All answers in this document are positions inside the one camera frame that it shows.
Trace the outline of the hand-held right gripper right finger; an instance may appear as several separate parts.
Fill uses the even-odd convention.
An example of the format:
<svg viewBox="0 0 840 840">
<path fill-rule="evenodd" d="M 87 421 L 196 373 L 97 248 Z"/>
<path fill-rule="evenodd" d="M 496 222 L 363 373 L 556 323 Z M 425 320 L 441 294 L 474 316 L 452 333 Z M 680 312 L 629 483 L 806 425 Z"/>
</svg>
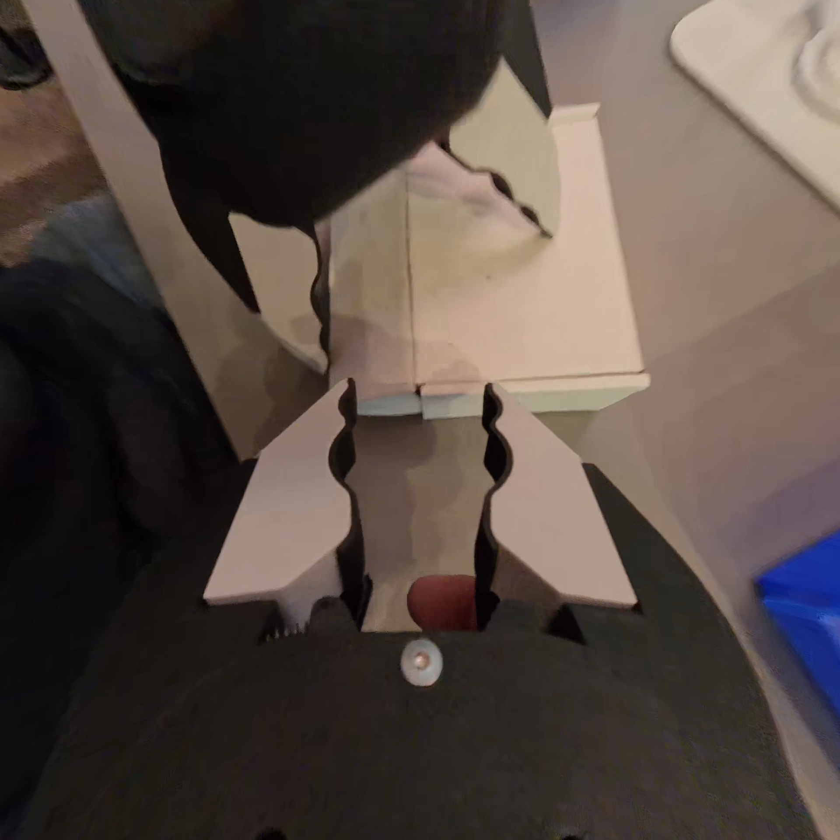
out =
<svg viewBox="0 0 840 840">
<path fill-rule="evenodd" d="M 499 384 L 483 394 L 482 501 L 474 567 L 480 629 L 503 601 L 551 629 L 572 605 L 631 611 L 638 597 L 580 457 Z"/>
</svg>

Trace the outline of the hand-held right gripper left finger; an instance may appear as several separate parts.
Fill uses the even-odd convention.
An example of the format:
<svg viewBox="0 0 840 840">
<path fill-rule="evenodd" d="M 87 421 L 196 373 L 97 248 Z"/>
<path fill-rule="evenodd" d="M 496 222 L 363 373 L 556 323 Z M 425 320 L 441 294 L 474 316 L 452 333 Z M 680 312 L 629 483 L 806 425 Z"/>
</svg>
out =
<svg viewBox="0 0 840 840">
<path fill-rule="evenodd" d="M 306 625 L 324 597 L 362 625 L 372 594 L 358 500 L 347 478 L 358 419 L 339 381 L 259 454 L 203 593 L 210 606 L 275 602 Z"/>
</svg>

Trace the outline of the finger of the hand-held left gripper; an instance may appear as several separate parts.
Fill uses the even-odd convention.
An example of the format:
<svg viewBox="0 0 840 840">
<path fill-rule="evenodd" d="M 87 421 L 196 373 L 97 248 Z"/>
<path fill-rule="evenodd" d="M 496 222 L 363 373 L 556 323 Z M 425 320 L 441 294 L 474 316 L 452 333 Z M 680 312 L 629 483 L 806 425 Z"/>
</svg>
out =
<svg viewBox="0 0 840 840">
<path fill-rule="evenodd" d="M 550 119 L 505 59 L 477 105 L 406 165 L 415 196 L 478 215 L 521 217 L 541 236 L 560 226 L 560 164 Z"/>
<path fill-rule="evenodd" d="M 320 275 L 319 242 L 295 227 L 260 224 L 240 213 L 228 222 L 255 291 L 261 318 L 300 362 L 323 374 L 328 356 L 311 300 Z"/>
</svg>

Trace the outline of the white cardboard box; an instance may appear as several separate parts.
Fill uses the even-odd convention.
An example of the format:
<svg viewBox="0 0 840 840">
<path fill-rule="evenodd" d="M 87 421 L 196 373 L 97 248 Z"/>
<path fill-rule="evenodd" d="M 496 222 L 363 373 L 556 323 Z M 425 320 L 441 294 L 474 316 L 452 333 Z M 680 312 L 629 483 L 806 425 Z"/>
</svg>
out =
<svg viewBox="0 0 840 840">
<path fill-rule="evenodd" d="M 434 145 L 333 216 L 330 382 L 354 380 L 358 414 L 475 417 L 488 383 L 593 412 L 649 386 L 599 108 L 551 115 L 554 237 Z"/>
</svg>

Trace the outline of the person's right hand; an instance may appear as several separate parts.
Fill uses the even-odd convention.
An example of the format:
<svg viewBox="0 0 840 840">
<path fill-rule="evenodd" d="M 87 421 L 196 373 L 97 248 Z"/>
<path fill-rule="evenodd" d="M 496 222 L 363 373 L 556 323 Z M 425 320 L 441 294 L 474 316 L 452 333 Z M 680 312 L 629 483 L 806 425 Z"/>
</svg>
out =
<svg viewBox="0 0 840 840">
<path fill-rule="evenodd" d="M 407 591 L 406 608 L 413 622 L 425 632 L 475 632 L 476 579 L 469 574 L 420 577 Z"/>
</svg>

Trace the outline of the blue plastic bin with tag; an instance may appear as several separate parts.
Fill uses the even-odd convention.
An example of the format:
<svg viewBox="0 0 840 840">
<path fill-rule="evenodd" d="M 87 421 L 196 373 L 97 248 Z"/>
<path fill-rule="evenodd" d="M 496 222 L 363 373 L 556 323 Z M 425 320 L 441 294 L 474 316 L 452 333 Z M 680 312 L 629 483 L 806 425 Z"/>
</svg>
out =
<svg viewBox="0 0 840 840">
<path fill-rule="evenodd" d="M 839 532 L 762 572 L 765 611 L 839 717 Z"/>
</svg>

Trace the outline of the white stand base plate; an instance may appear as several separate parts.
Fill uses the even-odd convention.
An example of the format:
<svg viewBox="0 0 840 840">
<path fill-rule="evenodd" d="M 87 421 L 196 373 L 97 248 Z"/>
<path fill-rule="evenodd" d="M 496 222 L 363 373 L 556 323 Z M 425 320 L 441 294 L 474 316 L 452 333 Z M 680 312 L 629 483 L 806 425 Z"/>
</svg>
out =
<svg viewBox="0 0 840 840">
<path fill-rule="evenodd" d="M 669 52 L 761 142 L 839 208 L 839 120 L 815 111 L 795 85 L 795 62 L 819 1 L 713 1 L 683 17 Z"/>
</svg>

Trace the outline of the clear acrylic bracket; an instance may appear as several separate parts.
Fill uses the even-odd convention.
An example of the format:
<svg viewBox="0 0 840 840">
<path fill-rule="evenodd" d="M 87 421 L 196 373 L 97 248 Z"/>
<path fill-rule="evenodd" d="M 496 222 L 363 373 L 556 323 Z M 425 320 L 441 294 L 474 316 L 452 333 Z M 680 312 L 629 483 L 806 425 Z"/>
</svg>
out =
<svg viewBox="0 0 840 840">
<path fill-rule="evenodd" d="M 814 2 L 808 16 L 812 32 L 795 62 L 795 85 L 810 107 L 838 122 L 839 2 Z"/>
</svg>

